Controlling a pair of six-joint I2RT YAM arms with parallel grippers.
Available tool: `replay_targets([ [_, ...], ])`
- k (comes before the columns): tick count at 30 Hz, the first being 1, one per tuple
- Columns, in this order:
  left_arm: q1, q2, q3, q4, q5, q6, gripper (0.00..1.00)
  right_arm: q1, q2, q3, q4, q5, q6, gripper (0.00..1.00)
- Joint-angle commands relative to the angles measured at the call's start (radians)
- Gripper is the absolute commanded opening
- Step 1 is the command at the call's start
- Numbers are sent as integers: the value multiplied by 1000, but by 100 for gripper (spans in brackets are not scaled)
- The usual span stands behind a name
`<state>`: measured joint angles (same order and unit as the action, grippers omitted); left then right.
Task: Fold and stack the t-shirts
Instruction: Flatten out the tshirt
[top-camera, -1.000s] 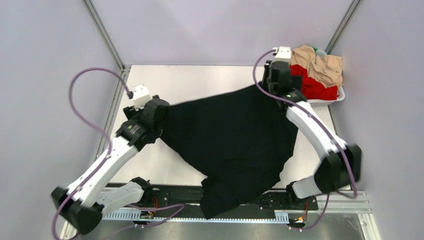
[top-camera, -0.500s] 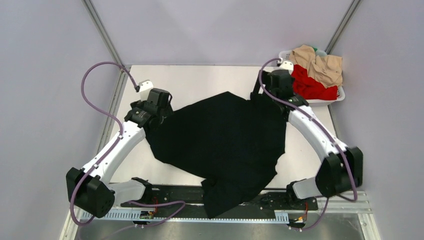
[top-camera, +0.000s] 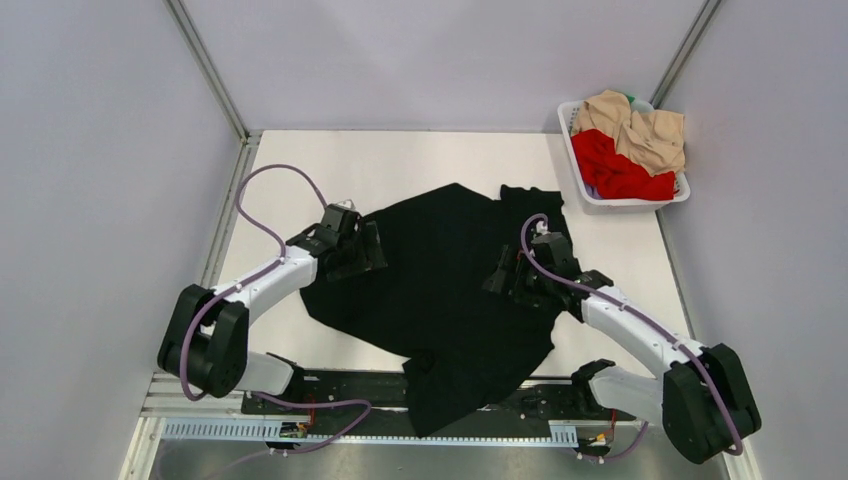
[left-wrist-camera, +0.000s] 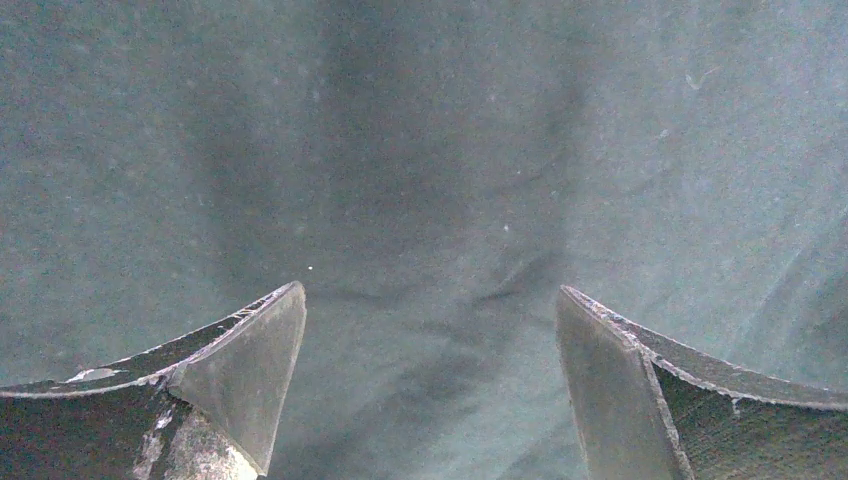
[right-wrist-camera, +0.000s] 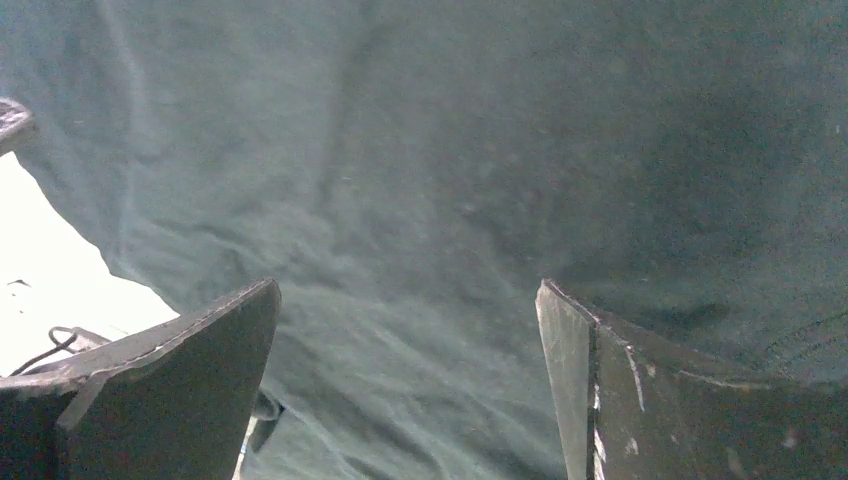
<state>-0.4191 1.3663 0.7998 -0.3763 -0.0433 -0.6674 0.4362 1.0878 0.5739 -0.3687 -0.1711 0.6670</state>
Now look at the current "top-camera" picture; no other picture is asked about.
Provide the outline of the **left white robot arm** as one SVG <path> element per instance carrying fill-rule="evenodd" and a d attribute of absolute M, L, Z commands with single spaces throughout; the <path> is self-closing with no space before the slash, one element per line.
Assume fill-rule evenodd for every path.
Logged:
<path fill-rule="evenodd" d="M 378 226 L 340 204 L 285 244 L 282 255 L 213 288 L 191 284 L 177 297 L 156 360 L 187 384 L 192 400 L 233 391 L 262 392 L 283 413 L 298 411 L 306 386 L 296 364 L 249 347 L 249 329 L 289 295 L 321 280 L 386 267 Z"/>

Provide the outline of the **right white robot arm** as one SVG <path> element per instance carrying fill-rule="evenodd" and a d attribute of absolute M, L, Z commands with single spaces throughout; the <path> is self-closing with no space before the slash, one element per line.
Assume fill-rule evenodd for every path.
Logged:
<path fill-rule="evenodd" d="M 599 359 L 571 377 L 567 399 L 584 417 L 622 412 L 663 428 L 688 461 L 736 453 L 762 418 L 737 353 L 672 332 L 638 308 L 597 270 L 584 270 L 561 233 L 535 234 L 503 247 L 483 290 L 546 313 L 567 312 L 627 350 L 648 371 L 633 374 Z"/>

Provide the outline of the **black t shirt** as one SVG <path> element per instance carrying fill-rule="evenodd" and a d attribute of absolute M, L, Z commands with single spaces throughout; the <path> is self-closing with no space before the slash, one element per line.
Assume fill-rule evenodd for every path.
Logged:
<path fill-rule="evenodd" d="M 368 215 L 382 269 L 303 288 L 311 318 L 402 356 L 414 433 L 428 436 L 508 397 L 553 350 L 557 312 L 488 292 L 504 246 L 545 214 L 565 232 L 556 191 L 502 186 L 490 199 L 450 184 Z"/>

